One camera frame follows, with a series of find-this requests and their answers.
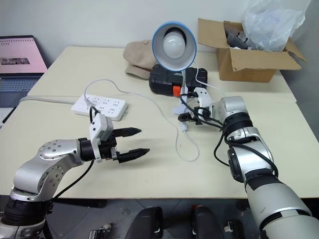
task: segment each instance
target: cardboard box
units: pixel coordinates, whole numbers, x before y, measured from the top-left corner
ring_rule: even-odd
[[[289,55],[306,62],[289,39],[283,52],[241,50],[228,46],[224,25],[243,30],[238,22],[198,19],[198,43],[217,48],[219,78],[224,81],[269,82],[277,70],[299,70],[301,66]]]

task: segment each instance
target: wall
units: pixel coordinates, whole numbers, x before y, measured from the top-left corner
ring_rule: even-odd
[[[299,61],[300,71],[282,71],[297,104],[304,114],[309,126],[319,140],[319,1],[313,0],[307,11],[295,43],[305,55],[307,63]]]
[[[197,18],[240,21],[249,0],[0,0],[0,35],[34,35],[52,63],[69,45],[124,47],[151,39],[165,21],[197,35]],[[310,0],[283,0],[307,9]],[[212,50],[200,46],[200,51]]]

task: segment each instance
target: laptop keyboard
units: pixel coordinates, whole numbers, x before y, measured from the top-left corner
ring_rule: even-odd
[[[37,80],[0,80],[0,92],[28,92]]]

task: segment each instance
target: plastic bag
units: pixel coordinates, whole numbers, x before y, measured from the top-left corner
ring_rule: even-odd
[[[303,11],[284,9],[278,0],[251,0],[242,25],[253,49],[283,51],[304,20]]]

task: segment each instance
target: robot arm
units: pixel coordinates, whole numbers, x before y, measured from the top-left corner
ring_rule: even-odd
[[[207,100],[200,99],[207,99],[206,90],[196,88],[194,91],[200,107],[209,110],[208,117],[223,123],[224,141],[229,146],[230,171],[236,181],[245,185],[260,238],[317,239],[319,221],[312,217],[295,192],[279,181],[272,154],[257,128],[253,127],[244,100],[224,97],[208,106]]]
[[[71,168],[102,159],[122,163],[149,152],[149,149],[117,152],[116,137],[139,132],[137,128],[113,129],[111,119],[97,113],[90,125],[91,140],[59,139],[44,144],[37,155],[16,172],[10,200],[0,221],[0,239],[35,238],[45,224],[59,183]]]

